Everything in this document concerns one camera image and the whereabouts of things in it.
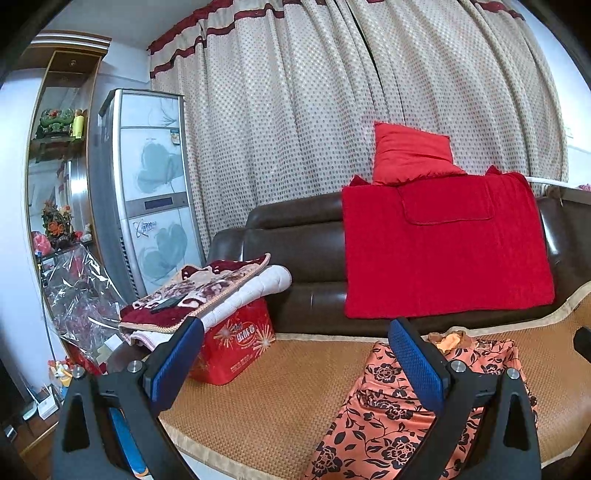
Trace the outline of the orange black floral garment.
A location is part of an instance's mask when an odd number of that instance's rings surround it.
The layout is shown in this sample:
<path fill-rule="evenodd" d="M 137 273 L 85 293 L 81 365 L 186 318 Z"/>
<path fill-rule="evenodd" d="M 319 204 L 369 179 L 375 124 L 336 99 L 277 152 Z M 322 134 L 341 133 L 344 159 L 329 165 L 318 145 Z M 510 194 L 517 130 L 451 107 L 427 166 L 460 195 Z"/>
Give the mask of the orange black floral garment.
<path fill-rule="evenodd" d="M 511 340 L 473 338 L 461 330 L 431 333 L 428 341 L 446 360 L 476 373 L 522 369 Z M 318 443 L 304 479 L 394 479 L 412 458 L 435 420 L 419 401 L 391 348 L 376 343 L 328 432 Z"/>

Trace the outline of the clear plastic wrapped bundle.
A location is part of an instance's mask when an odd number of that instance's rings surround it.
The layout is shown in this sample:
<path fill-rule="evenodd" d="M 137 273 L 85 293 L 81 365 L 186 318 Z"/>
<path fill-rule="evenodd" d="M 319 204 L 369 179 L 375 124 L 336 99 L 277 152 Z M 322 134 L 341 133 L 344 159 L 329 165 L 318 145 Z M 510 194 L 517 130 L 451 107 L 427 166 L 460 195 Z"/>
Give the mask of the clear plastic wrapped bundle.
<path fill-rule="evenodd" d="M 122 343 L 125 302 L 106 270 L 82 244 L 43 257 L 41 283 L 58 336 L 98 368 Z"/>

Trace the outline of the maroon floral folded blanket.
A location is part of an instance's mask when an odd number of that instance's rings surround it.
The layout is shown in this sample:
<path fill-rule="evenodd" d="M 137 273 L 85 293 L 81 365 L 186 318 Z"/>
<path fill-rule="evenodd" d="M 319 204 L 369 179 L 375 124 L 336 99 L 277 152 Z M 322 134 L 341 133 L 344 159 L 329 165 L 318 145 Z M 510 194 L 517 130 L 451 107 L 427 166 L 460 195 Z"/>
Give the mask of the maroon floral folded blanket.
<path fill-rule="evenodd" d="M 121 311 L 121 331 L 174 333 L 187 316 L 199 317 L 221 304 L 270 263 L 270 253 L 246 261 L 215 260 L 202 268 L 185 265 L 151 294 Z"/>

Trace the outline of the red gift box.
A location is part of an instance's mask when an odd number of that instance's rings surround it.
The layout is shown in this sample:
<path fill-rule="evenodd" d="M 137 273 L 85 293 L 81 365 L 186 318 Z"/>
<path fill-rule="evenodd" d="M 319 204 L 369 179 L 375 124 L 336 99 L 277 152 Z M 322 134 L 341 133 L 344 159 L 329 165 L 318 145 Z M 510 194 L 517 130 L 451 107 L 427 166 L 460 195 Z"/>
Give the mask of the red gift box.
<path fill-rule="evenodd" d="M 256 299 L 205 333 L 204 344 L 188 377 L 211 385 L 228 384 L 269 350 L 274 341 L 276 335 L 266 299 Z"/>

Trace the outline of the woven bamboo seat mat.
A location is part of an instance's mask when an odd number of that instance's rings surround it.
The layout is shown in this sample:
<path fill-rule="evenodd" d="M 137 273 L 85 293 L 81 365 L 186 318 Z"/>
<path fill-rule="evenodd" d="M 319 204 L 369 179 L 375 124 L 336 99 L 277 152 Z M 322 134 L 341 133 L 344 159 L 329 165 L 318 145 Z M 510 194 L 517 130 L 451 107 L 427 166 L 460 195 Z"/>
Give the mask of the woven bamboo seat mat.
<path fill-rule="evenodd" d="M 541 459 L 571 454 L 590 424 L 590 365 L 573 346 L 590 295 L 562 321 L 477 335 L 513 340 L 537 417 Z M 160 419 L 183 453 L 236 479 L 304 479 L 378 342 L 283 335 L 223 386 L 188 380 Z"/>

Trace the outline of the red blanket on sofa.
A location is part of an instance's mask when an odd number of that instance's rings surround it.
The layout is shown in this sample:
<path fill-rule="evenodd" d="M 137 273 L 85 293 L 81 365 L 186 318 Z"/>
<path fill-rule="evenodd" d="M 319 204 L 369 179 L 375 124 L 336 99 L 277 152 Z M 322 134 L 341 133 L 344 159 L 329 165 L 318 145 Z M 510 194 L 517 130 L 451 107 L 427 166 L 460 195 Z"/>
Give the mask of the red blanket on sofa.
<path fill-rule="evenodd" d="M 342 189 L 349 318 L 526 310 L 555 287 L 526 178 L 495 168 Z"/>

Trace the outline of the artificial flower arrangement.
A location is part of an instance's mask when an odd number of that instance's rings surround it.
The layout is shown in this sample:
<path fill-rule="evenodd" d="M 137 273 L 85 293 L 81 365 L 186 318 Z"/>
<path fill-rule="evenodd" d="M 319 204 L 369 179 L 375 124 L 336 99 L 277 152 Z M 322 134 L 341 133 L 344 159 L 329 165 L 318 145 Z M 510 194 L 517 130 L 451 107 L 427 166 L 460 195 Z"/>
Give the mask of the artificial flower arrangement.
<path fill-rule="evenodd" d="M 58 207 L 54 201 L 46 201 L 41 218 L 45 235 L 54 250 L 69 248 L 77 242 L 69 205 Z"/>

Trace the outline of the white quilted folded blanket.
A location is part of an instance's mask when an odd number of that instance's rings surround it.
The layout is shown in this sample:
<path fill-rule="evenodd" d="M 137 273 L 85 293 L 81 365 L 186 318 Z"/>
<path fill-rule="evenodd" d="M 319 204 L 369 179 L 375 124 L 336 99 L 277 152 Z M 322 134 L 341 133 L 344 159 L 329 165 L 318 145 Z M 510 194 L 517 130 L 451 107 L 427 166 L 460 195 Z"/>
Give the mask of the white quilted folded blanket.
<path fill-rule="evenodd" d="M 223 300 L 221 304 L 218 304 L 206 314 L 198 316 L 201 323 L 204 324 L 204 332 L 207 333 L 221 324 L 240 308 L 252 303 L 252 301 L 267 295 L 279 294 L 286 291 L 290 285 L 291 275 L 286 267 L 280 265 L 266 267 L 263 273 L 247 281 L 245 285 L 232 293 L 228 299 Z M 153 351 L 158 345 L 169 341 L 172 335 L 173 332 L 161 333 L 155 330 L 145 331 L 126 327 L 122 329 L 122 336 L 129 345 L 139 343 L 147 347 L 149 351 Z"/>

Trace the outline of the white floral standing air conditioner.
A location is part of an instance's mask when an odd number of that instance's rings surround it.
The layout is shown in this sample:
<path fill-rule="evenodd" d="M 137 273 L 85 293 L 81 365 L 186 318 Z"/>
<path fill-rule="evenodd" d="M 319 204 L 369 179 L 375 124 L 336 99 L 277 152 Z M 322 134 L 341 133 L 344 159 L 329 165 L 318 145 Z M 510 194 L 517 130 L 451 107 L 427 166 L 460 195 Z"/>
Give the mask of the white floral standing air conditioner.
<path fill-rule="evenodd" d="M 126 302 L 204 265 L 189 189 L 184 100 L 117 88 L 97 118 L 89 193 L 103 265 Z"/>

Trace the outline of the dark brown leather sofa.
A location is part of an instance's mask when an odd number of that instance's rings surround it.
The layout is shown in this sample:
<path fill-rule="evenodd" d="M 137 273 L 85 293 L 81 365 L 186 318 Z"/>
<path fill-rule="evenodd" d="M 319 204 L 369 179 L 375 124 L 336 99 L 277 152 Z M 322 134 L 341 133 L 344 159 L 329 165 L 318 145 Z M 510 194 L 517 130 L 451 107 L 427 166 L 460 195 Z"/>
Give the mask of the dark brown leather sofa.
<path fill-rule="evenodd" d="M 590 194 L 550 188 L 538 198 L 556 297 L 549 306 L 522 311 L 474 311 L 415 319 L 423 334 L 465 327 L 474 334 L 505 333 L 560 322 L 590 295 Z M 247 260 L 269 253 L 290 270 L 293 284 L 270 295 L 276 332 L 346 337 L 385 337 L 385 319 L 349 319 L 346 300 L 342 201 L 338 193 L 257 207 L 245 227 L 218 232 L 211 260 Z"/>

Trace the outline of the red satin pillow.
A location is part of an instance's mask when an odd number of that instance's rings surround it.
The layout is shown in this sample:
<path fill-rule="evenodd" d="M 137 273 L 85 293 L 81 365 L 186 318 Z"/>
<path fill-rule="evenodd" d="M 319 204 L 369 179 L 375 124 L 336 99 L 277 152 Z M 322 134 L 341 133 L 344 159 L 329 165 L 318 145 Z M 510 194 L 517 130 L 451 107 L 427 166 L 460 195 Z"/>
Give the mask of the red satin pillow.
<path fill-rule="evenodd" d="M 466 175 L 454 164 L 446 135 L 376 122 L 375 138 L 374 184 L 399 186 L 422 179 Z"/>

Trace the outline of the yellow bottle on shelf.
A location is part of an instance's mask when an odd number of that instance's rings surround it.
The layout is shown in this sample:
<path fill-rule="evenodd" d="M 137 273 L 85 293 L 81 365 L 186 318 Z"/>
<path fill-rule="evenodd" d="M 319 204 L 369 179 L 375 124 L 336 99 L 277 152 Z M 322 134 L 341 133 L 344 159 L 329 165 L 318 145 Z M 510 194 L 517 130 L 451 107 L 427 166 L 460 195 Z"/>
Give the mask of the yellow bottle on shelf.
<path fill-rule="evenodd" d="M 81 109 L 76 109 L 72 122 L 71 135 L 75 139 L 81 139 L 84 132 L 85 116 Z"/>

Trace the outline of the green jade ornament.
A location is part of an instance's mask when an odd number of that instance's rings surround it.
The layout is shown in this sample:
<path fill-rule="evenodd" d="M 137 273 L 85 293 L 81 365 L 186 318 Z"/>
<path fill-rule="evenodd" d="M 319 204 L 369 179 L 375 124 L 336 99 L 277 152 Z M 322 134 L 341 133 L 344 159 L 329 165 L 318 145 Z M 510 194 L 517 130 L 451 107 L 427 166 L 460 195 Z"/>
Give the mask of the green jade ornament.
<path fill-rule="evenodd" d="M 75 112 L 71 108 L 44 110 L 39 119 L 35 138 L 69 137 L 74 117 Z"/>

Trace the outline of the wooden display cabinet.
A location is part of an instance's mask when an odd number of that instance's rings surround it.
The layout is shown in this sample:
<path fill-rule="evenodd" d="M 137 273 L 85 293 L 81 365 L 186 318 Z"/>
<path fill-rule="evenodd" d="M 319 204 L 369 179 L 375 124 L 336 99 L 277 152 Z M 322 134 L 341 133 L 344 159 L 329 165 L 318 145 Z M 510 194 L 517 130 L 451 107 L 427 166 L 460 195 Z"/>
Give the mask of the wooden display cabinet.
<path fill-rule="evenodd" d="M 46 201 L 69 205 L 77 242 L 95 250 L 94 218 L 89 193 L 89 121 L 99 68 L 109 37 L 68 30 L 44 30 L 19 60 L 23 68 L 43 71 L 31 120 L 26 164 L 27 221 L 31 236 L 45 235 L 41 218 Z M 36 139 L 46 109 L 81 109 L 85 124 L 81 139 Z"/>

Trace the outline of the beige dotted curtain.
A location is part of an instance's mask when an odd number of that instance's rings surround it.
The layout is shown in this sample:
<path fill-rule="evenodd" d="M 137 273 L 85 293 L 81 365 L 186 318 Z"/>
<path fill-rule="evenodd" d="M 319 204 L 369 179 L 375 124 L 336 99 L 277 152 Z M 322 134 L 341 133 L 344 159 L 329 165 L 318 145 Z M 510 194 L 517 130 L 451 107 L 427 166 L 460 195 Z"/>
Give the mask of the beige dotted curtain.
<path fill-rule="evenodd" d="M 151 87 L 184 99 L 203 245 L 370 178 L 376 122 L 448 136 L 472 174 L 568 177 L 550 68 L 509 1 L 213 1 L 148 52 Z"/>

